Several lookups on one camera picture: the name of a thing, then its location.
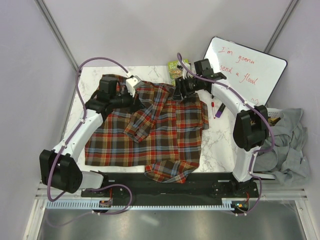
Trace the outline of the red brown plaid shirt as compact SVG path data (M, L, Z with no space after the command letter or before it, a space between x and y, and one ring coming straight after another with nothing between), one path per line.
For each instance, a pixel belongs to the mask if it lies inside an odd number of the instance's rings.
M142 109L115 109L86 143L87 166L144 166L157 182L184 183L199 167L208 108L197 93L174 99L175 87L148 81L136 91Z

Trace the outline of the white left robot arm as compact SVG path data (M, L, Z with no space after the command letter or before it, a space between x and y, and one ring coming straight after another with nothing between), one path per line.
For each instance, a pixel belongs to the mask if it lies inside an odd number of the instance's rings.
M79 189L92 189L99 197L106 196L110 185L102 173L80 170L77 161L93 133L105 122L115 109L139 110L142 105L135 100L137 88L143 83L138 76L125 80L124 92L117 91L119 80L103 75L98 89L85 103L83 115L71 131L52 150L43 150L39 155L41 180L64 193Z

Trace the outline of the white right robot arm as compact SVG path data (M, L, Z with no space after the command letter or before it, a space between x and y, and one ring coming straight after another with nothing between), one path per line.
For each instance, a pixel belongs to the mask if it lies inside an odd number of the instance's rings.
M264 105L256 106L245 100L231 87L223 73L214 72L208 59L195 62L194 67L195 73L183 63L182 58L178 58L177 68L182 70L182 76L175 79L174 96L185 99L199 90L205 90L218 98L234 115L232 135L238 154L232 171L235 181L229 184L229 191L233 196L240 197L247 191L245 182L254 177L256 157L270 134L268 110Z

